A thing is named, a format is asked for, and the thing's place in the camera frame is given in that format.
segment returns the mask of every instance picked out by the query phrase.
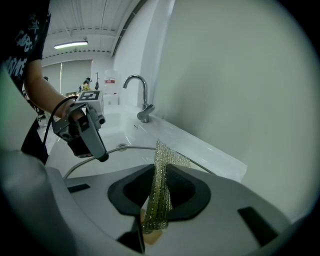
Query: hand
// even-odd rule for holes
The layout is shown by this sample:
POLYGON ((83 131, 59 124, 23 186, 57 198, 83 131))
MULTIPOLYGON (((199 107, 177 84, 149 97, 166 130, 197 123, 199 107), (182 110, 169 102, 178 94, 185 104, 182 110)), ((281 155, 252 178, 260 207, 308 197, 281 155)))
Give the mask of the hand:
MULTIPOLYGON (((67 114, 67 109, 70 107, 70 105, 72 105, 74 103, 74 101, 72 99, 66 101, 61 107, 62 107, 62 116, 65 117, 67 114)), ((76 111, 74 113, 72 113, 72 119, 74 121, 79 120, 81 117, 83 117, 85 114, 83 113, 82 110, 76 111)))

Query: ceiling light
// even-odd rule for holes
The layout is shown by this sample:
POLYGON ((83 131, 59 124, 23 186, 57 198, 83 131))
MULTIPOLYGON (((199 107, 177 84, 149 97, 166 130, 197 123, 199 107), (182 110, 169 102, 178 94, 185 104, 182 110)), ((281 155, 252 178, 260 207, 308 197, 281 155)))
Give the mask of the ceiling light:
POLYGON ((54 48, 61 49, 61 48, 72 47, 72 46, 86 46, 86 45, 88 45, 87 41, 67 42, 67 43, 55 45, 54 48))

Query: human arm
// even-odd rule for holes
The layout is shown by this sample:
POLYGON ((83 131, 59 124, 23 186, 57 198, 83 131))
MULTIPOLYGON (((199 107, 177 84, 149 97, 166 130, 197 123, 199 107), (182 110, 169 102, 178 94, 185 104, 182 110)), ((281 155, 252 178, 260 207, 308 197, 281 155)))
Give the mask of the human arm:
MULTIPOLYGON (((41 60, 33 60, 26 65, 24 87, 29 99, 38 108, 52 113, 56 105, 65 97, 58 93, 53 86, 43 79, 41 60)), ((72 101, 65 102, 58 108, 55 115, 62 118, 72 101)))

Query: wall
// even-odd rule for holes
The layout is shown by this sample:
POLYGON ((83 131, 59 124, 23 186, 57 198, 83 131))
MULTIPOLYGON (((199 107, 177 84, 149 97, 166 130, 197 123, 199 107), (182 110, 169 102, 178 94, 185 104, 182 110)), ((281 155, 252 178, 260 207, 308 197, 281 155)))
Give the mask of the wall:
POLYGON ((295 221, 319 192, 319 73, 276 2, 176 0, 155 111, 248 165, 242 183, 295 221))
POLYGON ((96 73, 99 72, 99 87, 103 87, 105 70, 112 69, 114 65, 114 60, 110 57, 110 54, 106 52, 73 52, 51 56, 42 60, 42 67, 46 67, 61 62, 70 62, 78 60, 92 60, 90 76, 92 84, 95 86, 97 81, 96 73))
MULTIPOLYGON (((130 75, 140 75, 143 54, 152 17, 159 0, 148 0, 131 21, 114 56, 113 69, 117 71, 120 84, 130 75)), ((140 82, 132 80, 127 89, 120 90, 120 103, 136 106, 140 82)))
MULTIPOLYGON (((147 81, 149 104, 154 100, 163 45, 174 4, 175 0, 158 1, 145 40, 140 75, 147 81)), ((138 102, 143 102, 142 86, 139 86, 138 102)))

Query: chrome faucet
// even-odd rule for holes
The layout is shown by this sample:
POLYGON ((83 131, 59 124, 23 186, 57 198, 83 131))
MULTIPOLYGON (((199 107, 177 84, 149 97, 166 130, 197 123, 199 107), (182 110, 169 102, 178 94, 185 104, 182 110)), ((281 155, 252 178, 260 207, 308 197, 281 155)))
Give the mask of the chrome faucet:
POLYGON ((149 114, 155 110, 154 105, 149 105, 148 104, 148 86, 146 80, 137 74, 132 74, 128 76, 124 80, 123 88, 127 88, 128 83, 130 82, 131 79, 139 79, 142 82, 143 86, 143 104, 142 104, 142 109, 141 112, 137 114, 137 118, 142 122, 142 123, 149 123, 149 114))

